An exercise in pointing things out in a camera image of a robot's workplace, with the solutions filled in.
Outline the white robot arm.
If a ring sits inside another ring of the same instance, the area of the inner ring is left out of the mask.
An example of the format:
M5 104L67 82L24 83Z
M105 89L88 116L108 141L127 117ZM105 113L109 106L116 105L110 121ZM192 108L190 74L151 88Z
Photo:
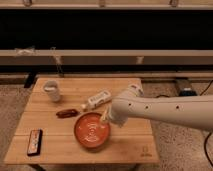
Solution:
M146 98L131 84L111 102L102 122L123 126L129 118L144 118L213 132L213 95Z

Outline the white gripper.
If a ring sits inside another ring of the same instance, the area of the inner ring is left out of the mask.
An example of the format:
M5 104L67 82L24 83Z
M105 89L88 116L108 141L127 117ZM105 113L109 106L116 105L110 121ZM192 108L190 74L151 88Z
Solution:
M125 122L128 120L127 116L128 108L125 106L113 106L107 107L106 110L103 112L100 122L105 124L108 123L108 120L122 127Z

